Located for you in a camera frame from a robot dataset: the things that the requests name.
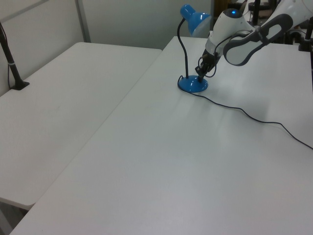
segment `lamp neck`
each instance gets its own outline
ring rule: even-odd
[[[179,43],[182,47],[182,49],[184,50],[184,53],[185,53],[185,68],[186,68],[186,78],[188,78],[188,57],[187,57],[187,51],[186,51],[186,48],[184,46],[184,44],[182,43],[181,39],[180,39],[180,27],[181,25],[185,22],[185,18],[182,18],[180,24],[178,25],[178,29],[177,29],[177,37],[178,37],[178,40],[179,40]]]

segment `lamp base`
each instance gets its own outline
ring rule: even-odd
[[[197,93],[203,92],[208,87],[208,83],[205,79],[202,82],[198,81],[198,76],[192,75],[188,78],[183,77],[179,81],[179,87],[185,92]]]
[[[20,83],[19,84],[19,86],[13,86],[13,87],[11,87],[11,89],[12,90],[17,90],[17,91],[20,91],[20,90],[22,90],[22,89],[24,89],[25,87],[27,87],[29,85],[29,82],[22,82],[22,83]]]

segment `black pole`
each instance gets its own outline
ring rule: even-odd
[[[301,42],[300,42],[300,45],[299,45],[299,51],[307,51],[307,52],[311,51],[311,47],[312,47],[312,39],[311,39],[312,31],[313,31],[313,17],[310,18],[310,20],[309,20],[309,24],[308,24],[308,28],[307,28],[307,33],[305,34],[305,38],[301,38]]]
[[[11,89],[20,91],[24,87],[28,86],[29,83],[24,82],[20,77],[18,69],[17,69],[15,62],[13,60],[13,57],[12,57],[12,54],[11,54],[11,51],[10,51],[10,48],[8,45],[8,41],[7,41],[5,32],[4,32],[4,29],[1,25],[1,22],[0,22],[0,43],[1,43],[1,46],[3,49],[3,52],[5,54],[6,60],[8,61],[8,65],[9,65],[9,67],[12,71],[12,74],[14,76],[14,79],[15,79],[15,86],[13,86]]]
[[[179,31],[180,31],[180,27],[182,25],[182,23],[185,22],[185,18],[182,18],[180,24],[178,25],[178,29],[177,29],[177,37],[178,37],[178,40],[181,44],[181,47],[182,49],[184,50],[184,53],[185,53],[185,67],[186,67],[186,78],[188,78],[188,57],[187,57],[187,52],[186,52],[186,48],[184,46],[184,44],[182,43],[181,39],[180,39],[180,34],[179,34]]]
[[[260,4],[261,4],[261,0],[255,0],[255,2],[254,2],[254,10],[253,10],[253,18],[252,18],[253,25],[257,25],[258,24]]]

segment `metal frame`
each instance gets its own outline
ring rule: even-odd
[[[77,14],[79,18],[80,27],[82,29],[83,38],[85,43],[91,43],[90,34],[87,25],[87,19],[85,15],[85,10],[83,6],[83,0],[75,0]]]

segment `white table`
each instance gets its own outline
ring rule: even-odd
[[[183,42],[192,74],[206,40]],[[310,234],[313,151],[179,91],[183,72],[175,37],[12,235]],[[202,94],[313,145],[310,55],[295,46],[222,58]]]
[[[78,43],[0,97],[0,201],[31,208],[160,52]]]

